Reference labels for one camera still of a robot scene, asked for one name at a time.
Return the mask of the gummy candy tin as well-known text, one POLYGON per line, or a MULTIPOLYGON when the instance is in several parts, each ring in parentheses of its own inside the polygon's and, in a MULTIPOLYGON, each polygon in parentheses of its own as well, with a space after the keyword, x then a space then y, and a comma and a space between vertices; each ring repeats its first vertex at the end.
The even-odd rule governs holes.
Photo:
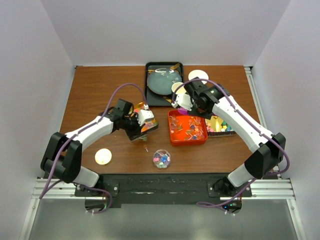
MULTIPOLYGON (((143 105, 146 104, 145 102, 140 102, 136 105, 133 105, 131 107, 131 110, 129 111, 129 115, 128 117, 137 117, 138 118, 138 111, 140 110, 141 107, 143 107, 143 105)), ((149 121, 149 122, 146 122, 143 126, 142 126, 142 129, 141 129, 141 133, 142 133, 142 136, 140 138, 137 138, 137 139, 144 139, 146 138, 146 136, 148 134, 150 134, 151 132, 157 130, 159 127, 159 123, 158 121, 156 120, 156 117, 154 115, 154 120, 152 121, 149 121)))

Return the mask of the star candy tin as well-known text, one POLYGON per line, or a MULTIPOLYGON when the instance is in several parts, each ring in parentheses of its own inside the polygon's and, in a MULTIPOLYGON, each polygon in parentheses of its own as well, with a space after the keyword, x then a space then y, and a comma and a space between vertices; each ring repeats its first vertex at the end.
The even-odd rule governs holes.
POLYGON ((236 134, 232 127, 218 116, 205 119, 205 125, 208 137, 226 137, 236 134))

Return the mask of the orange plastic candy box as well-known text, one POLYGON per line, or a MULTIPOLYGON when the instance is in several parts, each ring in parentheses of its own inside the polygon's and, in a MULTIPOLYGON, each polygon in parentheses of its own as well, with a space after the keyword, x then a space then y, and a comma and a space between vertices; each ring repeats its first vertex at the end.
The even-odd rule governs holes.
POLYGON ((171 110, 168 112, 168 127, 170 142, 174 147, 202 145, 208 139, 206 122, 198 116, 171 110))

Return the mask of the clear glass jar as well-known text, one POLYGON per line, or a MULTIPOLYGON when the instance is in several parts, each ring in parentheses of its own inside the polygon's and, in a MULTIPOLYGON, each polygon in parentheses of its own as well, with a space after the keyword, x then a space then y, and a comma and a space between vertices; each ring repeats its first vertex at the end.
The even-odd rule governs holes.
POLYGON ((171 164, 171 155, 165 149, 159 149, 153 154, 152 161, 158 169, 166 169, 171 164))

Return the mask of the purple plastic scoop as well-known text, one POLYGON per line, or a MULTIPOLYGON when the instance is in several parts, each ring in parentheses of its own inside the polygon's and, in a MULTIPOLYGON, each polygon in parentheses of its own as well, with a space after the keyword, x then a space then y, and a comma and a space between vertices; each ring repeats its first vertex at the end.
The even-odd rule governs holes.
POLYGON ((181 115, 185 115, 188 116, 189 115, 189 111, 183 107, 180 107, 177 109, 177 111, 181 114, 181 115))

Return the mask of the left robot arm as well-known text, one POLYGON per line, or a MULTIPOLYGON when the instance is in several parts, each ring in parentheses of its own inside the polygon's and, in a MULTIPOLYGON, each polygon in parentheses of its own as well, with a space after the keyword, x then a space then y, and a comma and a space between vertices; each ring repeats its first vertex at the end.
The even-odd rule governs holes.
POLYGON ((104 184, 99 181, 98 173, 82 166, 82 152, 100 138, 123 129, 130 140, 139 138, 146 123, 149 106, 143 103, 139 112, 134 105, 123 99, 116 106, 107 107, 94 120, 69 133, 54 133, 45 149, 40 168, 49 174, 40 199, 53 187, 53 177, 65 183, 85 186, 92 196, 99 196, 104 184))

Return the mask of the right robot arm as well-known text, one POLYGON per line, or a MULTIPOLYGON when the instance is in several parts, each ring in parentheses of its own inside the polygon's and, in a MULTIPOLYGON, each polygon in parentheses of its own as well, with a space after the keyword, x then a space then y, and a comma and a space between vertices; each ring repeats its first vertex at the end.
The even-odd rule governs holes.
POLYGON ((248 115, 223 86, 215 82, 203 84, 199 78, 183 83, 184 96, 178 95, 174 103, 191 116, 210 119, 217 116, 244 141, 251 156, 227 176, 214 183, 214 189, 233 197, 250 180, 261 179, 285 158, 286 138, 274 134, 248 115))

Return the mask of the dark green mug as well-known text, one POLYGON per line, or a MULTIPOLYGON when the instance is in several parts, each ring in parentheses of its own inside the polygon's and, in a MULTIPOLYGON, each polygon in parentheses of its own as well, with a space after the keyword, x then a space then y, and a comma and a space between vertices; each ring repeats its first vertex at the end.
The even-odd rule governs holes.
POLYGON ((189 100, 182 82, 174 83, 171 91, 174 93, 174 95, 172 95, 172 105, 175 105, 176 100, 179 104, 189 100))

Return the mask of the white ceramic bowl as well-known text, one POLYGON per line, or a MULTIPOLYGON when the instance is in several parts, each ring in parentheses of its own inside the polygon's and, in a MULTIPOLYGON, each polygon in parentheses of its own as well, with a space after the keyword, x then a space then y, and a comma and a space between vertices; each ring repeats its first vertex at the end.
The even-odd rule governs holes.
POLYGON ((192 80, 192 79, 204 79, 204 80, 208 80, 209 79, 209 75, 200 69, 196 69, 196 70, 192 70, 189 74, 188 74, 188 79, 192 80))

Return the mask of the black serving tray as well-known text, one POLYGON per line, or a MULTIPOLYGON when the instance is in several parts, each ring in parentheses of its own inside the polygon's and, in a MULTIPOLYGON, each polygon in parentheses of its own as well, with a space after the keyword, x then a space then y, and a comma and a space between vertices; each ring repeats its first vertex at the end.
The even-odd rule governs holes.
MULTIPOLYGON (((150 74, 146 72, 146 66, 145 66, 144 94, 146 97, 147 104, 153 107, 170 106, 172 102, 173 92, 170 95, 158 95, 152 92, 147 86, 147 77, 149 75, 150 74)), ((182 82, 184 82, 184 67, 183 67, 183 73, 181 73, 181 77, 182 77, 182 82)))

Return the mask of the gold spoon on tray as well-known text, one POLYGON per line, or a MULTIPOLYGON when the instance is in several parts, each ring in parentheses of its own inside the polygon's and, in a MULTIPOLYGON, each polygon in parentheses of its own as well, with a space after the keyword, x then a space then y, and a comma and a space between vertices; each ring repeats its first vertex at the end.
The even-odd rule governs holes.
POLYGON ((179 75, 183 73, 183 64, 180 62, 148 62, 145 65, 145 71, 148 74, 151 73, 173 73, 176 72, 179 75))

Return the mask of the blue-grey ceramic plate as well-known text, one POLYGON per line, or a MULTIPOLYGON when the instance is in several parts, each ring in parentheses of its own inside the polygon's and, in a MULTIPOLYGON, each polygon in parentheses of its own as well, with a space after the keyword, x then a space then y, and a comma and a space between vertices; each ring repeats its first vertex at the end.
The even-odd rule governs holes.
POLYGON ((172 86, 175 83, 182 83, 180 73, 171 68, 155 69, 147 77, 147 86, 155 94, 168 96, 172 94, 172 86))

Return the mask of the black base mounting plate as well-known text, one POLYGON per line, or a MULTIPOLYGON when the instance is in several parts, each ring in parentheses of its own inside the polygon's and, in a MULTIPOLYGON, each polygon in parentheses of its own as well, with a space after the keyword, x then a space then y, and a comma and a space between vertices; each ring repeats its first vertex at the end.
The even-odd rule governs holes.
POLYGON ((220 203, 236 193, 218 188, 225 173, 103 174, 96 188, 112 195, 112 207, 123 204, 194 205, 220 203))

